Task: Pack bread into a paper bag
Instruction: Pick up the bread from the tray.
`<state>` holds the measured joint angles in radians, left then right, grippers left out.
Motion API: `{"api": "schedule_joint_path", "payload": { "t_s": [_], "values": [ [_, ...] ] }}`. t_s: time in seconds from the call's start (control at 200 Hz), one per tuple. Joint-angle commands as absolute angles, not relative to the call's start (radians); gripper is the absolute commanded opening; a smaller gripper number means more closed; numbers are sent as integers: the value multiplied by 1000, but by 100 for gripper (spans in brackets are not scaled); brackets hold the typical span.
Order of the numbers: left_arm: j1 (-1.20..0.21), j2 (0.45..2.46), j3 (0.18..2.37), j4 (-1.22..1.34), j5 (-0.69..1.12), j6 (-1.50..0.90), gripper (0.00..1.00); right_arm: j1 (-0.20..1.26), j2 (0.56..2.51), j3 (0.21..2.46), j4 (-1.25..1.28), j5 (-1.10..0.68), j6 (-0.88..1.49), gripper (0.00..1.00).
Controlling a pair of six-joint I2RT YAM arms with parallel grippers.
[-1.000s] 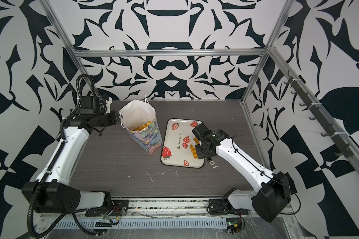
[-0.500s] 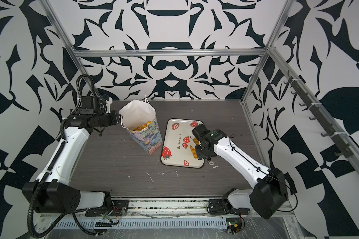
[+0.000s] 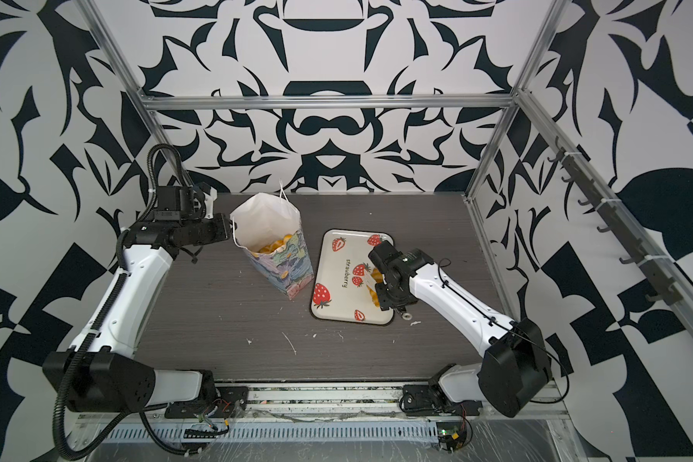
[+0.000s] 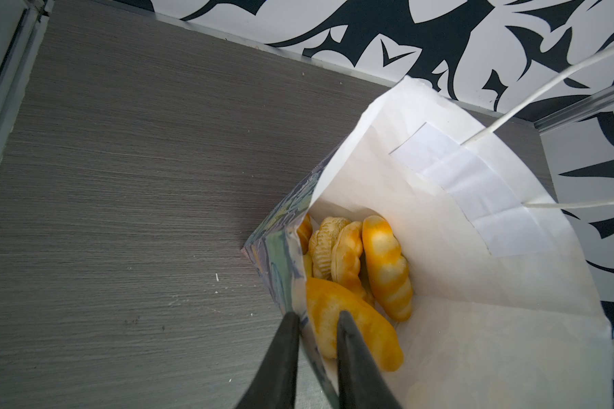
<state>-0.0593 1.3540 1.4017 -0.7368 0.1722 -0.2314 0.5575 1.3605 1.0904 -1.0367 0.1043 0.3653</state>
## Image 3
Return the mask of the croissant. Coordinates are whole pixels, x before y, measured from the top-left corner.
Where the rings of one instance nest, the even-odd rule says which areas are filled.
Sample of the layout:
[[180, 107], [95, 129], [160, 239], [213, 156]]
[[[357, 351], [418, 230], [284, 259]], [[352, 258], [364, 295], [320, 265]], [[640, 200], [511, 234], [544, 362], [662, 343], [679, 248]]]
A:
[[365, 273], [365, 284], [366, 287], [370, 293], [370, 297], [372, 299], [373, 304], [375, 304], [375, 307], [379, 308], [380, 303], [379, 303], [379, 298], [377, 295], [377, 286], [383, 283], [383, 277], [382, 274], [379, 272], [378, 269], [372, 269], [370, 273]]
[[292, 235], [292, 234], [285, 235], [285, 236], [282, 237], [281, 239], [279, 239], [279, 240], [277, 240], [277, 241], [275, 241], [275, 242], [272, 242], [272, 243], [268, 244], [267, 246], [264, 246], [263, 248], [260, 248], [260, 249], [258, 250], [258, 253], [261, 253], [261, 254], [271, 254], [271, 253], [277, 251], [279, 248], [283, 248], [283, 246], [286, 246], [286, 244], [288, 244], [288, 242], [289, 242], [292, 238], [293, 238], [293, 235]]

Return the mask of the white floral paper bag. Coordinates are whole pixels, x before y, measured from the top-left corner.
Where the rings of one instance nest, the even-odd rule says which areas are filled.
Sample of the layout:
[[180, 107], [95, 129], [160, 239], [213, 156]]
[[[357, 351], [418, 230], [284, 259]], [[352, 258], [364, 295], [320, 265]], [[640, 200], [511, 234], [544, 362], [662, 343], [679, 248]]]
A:
[[285, 192], [258, 192], [231, 214], [233, 241], [289, 300], [314, 278], [301, 213]]

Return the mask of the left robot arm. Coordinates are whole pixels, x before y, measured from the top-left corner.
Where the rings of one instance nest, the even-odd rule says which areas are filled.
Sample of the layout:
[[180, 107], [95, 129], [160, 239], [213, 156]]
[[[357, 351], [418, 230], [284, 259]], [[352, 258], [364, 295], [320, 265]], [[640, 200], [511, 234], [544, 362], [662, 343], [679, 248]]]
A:
[[50, 353], [42, 365], [57, 410], [137, 413], [185, 403], [202, 412], [214, 404], [210, 371], [159, 370], [134, 357], [176, 257], [196, 259], [204, 246], [229, 239], [229, 221], [214, 210], [217, 197], [205, 183], [159, 186], [152, 208], [121, 232], [119, 266], [94, 315], [67, 350]]

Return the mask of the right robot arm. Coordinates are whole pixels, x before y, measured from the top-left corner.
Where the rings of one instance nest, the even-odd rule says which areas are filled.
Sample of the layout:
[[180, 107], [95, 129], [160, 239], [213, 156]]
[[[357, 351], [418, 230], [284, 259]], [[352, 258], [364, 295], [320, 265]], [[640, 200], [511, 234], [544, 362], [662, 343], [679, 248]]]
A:
[[419, 249], [403, 253], [383, 242], [370, 251], [369, 258], [383, 278], [375, 289], [382, 309], [403, 312], [423, 302], [456, 328], [481, 357], [478, 364], [448, 366], [431, 379], [429, 388], [440, 402], [485, 400], [513, 418], [552, 379], [551, 356], [533, 321], [515, 321], [496, 311]]

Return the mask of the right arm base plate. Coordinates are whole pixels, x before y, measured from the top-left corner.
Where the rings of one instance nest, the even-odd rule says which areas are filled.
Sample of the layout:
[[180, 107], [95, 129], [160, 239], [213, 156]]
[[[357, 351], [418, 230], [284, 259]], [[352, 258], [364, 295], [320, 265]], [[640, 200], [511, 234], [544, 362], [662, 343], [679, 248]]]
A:
[[480, 400], [451, 402], [438, 386], [404, 385], [398, 401], [400, 411], [408, 417], [427, 416], [479, 416]]

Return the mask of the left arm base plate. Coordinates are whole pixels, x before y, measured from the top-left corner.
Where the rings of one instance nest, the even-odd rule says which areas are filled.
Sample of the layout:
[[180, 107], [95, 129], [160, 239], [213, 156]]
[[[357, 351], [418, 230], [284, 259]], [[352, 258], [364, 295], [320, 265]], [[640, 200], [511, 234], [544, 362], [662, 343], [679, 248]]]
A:
[[219, 386], [210, 404], [175, 402], [165, 411], [166, 419], [192, 419], [205, 415], [210, 419], [233, 418], [246, 411], [249, 388], [246, 386]]

